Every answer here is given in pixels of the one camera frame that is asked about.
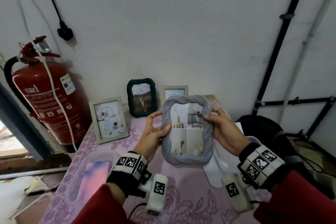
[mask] red fire extinguisher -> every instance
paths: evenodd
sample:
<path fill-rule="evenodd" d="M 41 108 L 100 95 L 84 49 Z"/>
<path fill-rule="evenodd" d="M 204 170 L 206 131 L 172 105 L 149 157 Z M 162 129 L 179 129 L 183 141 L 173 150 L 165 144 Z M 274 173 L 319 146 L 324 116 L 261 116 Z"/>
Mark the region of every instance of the red fire extinguisher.
<path fill-rule="evenodd" d="M 39 43 L 46 36 L 34 40 Z M 54 53 L 41 53 L 45 57 L 57 57 Z M 36 57 L 38 53 L 31 43 L 20 51 L 19 57 L 13 57 L 5 64 L 6 80 L 15 95 L 28 108 L 32 116 L 45 124 L 66 152 L 74 152 L 71 135 L 65 116 L 54 98 L 47 71 Z M 21 61 L 28 66 L 11 74 L 14 63 Z M 78 148 L 89 126 L 90 120 L 83 109 L 83 100 L 75 89 L 69 73 L 64 65 L 57 62 L 46 62 L 50 70 L 57 98 L 60 100 L 69 118 L 75 145 Z"/>

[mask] white wall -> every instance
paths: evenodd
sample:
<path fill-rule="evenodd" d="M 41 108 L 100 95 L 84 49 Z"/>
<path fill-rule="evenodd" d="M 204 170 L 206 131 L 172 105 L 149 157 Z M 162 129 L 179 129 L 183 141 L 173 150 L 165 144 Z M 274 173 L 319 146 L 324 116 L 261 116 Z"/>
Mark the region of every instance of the white wall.
<path fill-rule="evenodd" d="M 35 0 L 52 32 L 58 28 L 50 0 Z M 122 96 L 130 79 L 161 85 L 189 85 L 189 94 L 215 94 L 236 119 L 252 111 L 276 37 L 279 15 L 291 0 L 56 0 L 77 44 L 52 37 L 30 0 L 23 0 L 32 36 L 47 35 L 87 100 Z M 302 40 L 322 0 L 300 0 L 279 53 L 264 101 L 282 100 Z M 332 1 L 292 93 L 292 98 L 336 94 L 336 0 Z M 1 0 L 0 50 L 8 59 L 28 35 L 15 0 Z M 321 105 L 295 106 L 284 129 L 310 126 Z M 259 114 L 277 118 L 278 108 Z M 331 136 L 329 126 L 324 133 Z"/>

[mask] red sleeve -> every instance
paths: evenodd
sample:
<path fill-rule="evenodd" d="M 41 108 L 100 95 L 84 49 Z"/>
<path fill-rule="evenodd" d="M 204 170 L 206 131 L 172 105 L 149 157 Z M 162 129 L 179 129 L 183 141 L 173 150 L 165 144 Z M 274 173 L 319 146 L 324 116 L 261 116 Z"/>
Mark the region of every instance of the red sleeve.
<path fill-rule="evenodd" d="M 124 208 L 111 194 L 110 188 L 103 184 L 93 194 L 72 224 L 134 224 L 126 217 Z"/>
<path fill-rule="evenodd" d="M 279 184 L 268 203 L 261 203 L 254 218 L 261 223 L 336 223 L 336 203 L 295 171 Z"/>

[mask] hand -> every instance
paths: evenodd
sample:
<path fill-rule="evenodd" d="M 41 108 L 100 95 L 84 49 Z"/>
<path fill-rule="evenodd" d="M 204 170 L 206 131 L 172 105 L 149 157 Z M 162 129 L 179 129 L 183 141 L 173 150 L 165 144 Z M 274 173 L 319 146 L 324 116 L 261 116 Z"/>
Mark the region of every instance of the hand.
<path fill-rule="evenodd" d="M 133 151 L 137 154 L 144 156 L 147 160 L 147 164 L 153 159 L 157 148 L 162 143 L 162 137 L 169 133 L 171 125 L 168 124 L 164 129 L 161 126 L 153 127 L 153 118 L 162 115 L 161 111 L 154 112 L 147 117 L 146 127 L 140 138 L 140 141 L 136 145 Z"/>
<path fill-rule="evenodd" d="M 214 107 L 212 111 L 218 115 L 204 115 L 204 118 L 213 121 L 213 137 L 225 150 L 239 157 L 251 141 L 244 136 L 235 122 L 221 108 Z"/>

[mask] tablecloth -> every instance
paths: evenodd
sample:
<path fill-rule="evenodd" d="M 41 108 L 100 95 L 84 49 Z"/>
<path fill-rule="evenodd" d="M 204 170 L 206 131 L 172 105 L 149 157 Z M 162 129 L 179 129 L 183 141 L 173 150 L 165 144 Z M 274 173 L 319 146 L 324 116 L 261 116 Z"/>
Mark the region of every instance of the tablecloth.
<path fill-rule="evenodd" d="M 121 154 L 135 147 L 145 128 L 145 121 L 146 117 L 133 118 L 127 115 L 129 137 L 104 144 L 96 143 L 94 128 L 91 125 L 40 223 L 71 223 L 83 207 L 76 200 L 82 175 L 78 173 L 81 163 L 93 155 L 104 154 L 111 154 L 112 161 L 116 162 Z M 153 120 L 153 125 L 161 125 L 161 116 Z M 145 206 L 141 206 L 131 218 L 137 223 L 258 223 L 253 218 L 252 211 L 241 214 L 235 212 L 225 188 L 213 188 L 202 167 L 172 166 L 164 160 L 159 147 L 148 170 L 152 174 L 161 173 L 168 177 L 165 209 L 164 213 L 156 217 L 147 214 Z M 257 201 L 268 201 L 270 197 L 269 193 L 263 190 L 252 189 L 249 194 Z M 146 199 L 129 196 L 124 204 L 127 216 L 141 202 L 146 202 Z"/>

